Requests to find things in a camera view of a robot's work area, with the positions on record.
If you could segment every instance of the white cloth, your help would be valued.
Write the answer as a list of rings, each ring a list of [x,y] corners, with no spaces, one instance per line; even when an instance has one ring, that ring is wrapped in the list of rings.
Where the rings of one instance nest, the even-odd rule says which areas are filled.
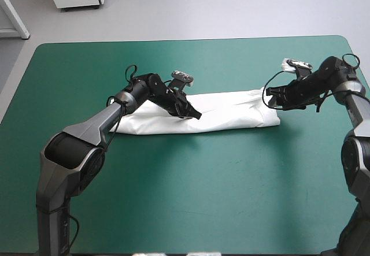
[[[263,104],[262,89],[186,97],[192,106],[202,113],[200,120],[170,116],[166,110],[146,101],[133,114],[121,119],[117,132],[133,135],[200,133],[280,124],[276,110]]]

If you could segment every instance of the green table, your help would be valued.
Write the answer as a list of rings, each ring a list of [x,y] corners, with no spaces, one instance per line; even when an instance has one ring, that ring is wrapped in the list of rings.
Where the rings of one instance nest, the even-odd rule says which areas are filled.
[[[53,43],[39,46],[0,125],[0,251],[38,249],[39,151],[122,89],[123,70],[178,69],[188,94],[260,88],[284,57],[313,64],[351,52],[340,36]],[[285,84],[281,75],[272,85]],[[277,127],[196,135],[117,135],[71,213],[74,253],[318,253],[336,245],[354,207],[340,150],[343,106],[279,112]]]

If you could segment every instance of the robotic arm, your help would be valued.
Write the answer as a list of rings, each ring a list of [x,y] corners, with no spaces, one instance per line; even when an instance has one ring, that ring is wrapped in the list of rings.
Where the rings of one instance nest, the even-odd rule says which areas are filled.
[[[322,256],[369,256],[370,255],[370,101],[365,87],[358,80],[357,66],[328,57],[315,72],[312,66],[299,61],[287,60],[286,70],[294,71],[297,79],[286,86],[269,87],[267,96],[272,96],[268,106],[282,106],[282,110],[305,109],[315,104],[317,109],[330,95],[345,105],[353,129],[345,137],[342,146],[342,165],[351,194],[358,205],[333,250]]]
[[[111,136],[107,141],[105,135],[115,123],[117,129],[122,116],[150,100],[172,116],[201,117],[183,92],[185,86],[193,83],[190,75],[174,71],[173,80],[166,86],[158,74],[134,77],[135,65],[129,66],[126,73],[131,67],[135,70],[129,85],[109,98],[107,108],[85,122],[64,128],[40,153],[41,173],[36,192],[40,256],[69,254],[77,236],[76,233],[70,244],[70,218],[76,221],[79,230],[77,220],[69,214],[70,199],[80,195],[101,170],[112,140]]]

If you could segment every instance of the black cable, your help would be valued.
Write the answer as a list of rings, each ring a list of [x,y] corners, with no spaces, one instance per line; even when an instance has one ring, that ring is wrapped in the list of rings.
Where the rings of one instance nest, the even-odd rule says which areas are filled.
[[[356,61],[357,61],[357,65],[356,65],[356,66],[352,66],[352,65],[350,65],[348,62],[346,62],[346,60],[345,60],[345,56],[346,56],[346,55],[352,55],[352,56],[356,59]],[[342,61],[343,61],[346,65],[348,65],[348,66],[352,67],[352,68],[353,68],[353,70],[356,70],[357,68],[359,68],[359,67],[360,67],[360,58],[359,58],[358,56],[356,56],[355,54],[352,54],[352,53],[344,54],[344,55],[342,56]]]
[[[131,73],[131,75],[129,76],[129,80],[128,80],[127,79],[127,73],[128,73],[128,71],[130,70],[131,67],[134,67],[134,71]],[[126,68],[126,70],[125,70],[125,79],[126,79],[127,83],[132,84],[132,78],[134,77],[134,74],[136,73],[137,70],[138,70],[138,67],[135,64],[131,64]]]
[[[270,81],[272,81],[273,79],[275,79],[277,77],[277,75],[283,73],[284,71],[280,71],[278,72],[277,74],[273,75],[271,79],[269,79],[267,81],[267,83],[265,84],[264,86],[264,89],[262,91],[262,102],[265,104],[266,107],[270,108],[270,109],[275,109],[274,107],[270,107],[266,102],[265,102],[265,91],[266,91],[266,88],[267,88],[267,85],[270,83]]]
[[[77,220],[77,218],[75,218],[74,216],[70,215],[69,213],[67,213],[67,216],[73,220],[75,223],[76,223],[76,233],[75,233],[75,236],[73,237],[69,247],[68,247],[68,250],[71,249],[71,247],[73,246],[73,243],[75,242],[76,238],[77,238],[77,235],[79,234],[79,231],[80,231],[80,223],[79,221]]]

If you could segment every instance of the gray floor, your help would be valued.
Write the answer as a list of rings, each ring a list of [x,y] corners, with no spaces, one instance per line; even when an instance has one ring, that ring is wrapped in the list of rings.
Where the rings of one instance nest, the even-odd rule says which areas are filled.
[[[34,50],[50,42],[342,35],[370,78],[370,0],[106,0],[78,12],[10,1],[31,38],[0,40],[0,120]]]

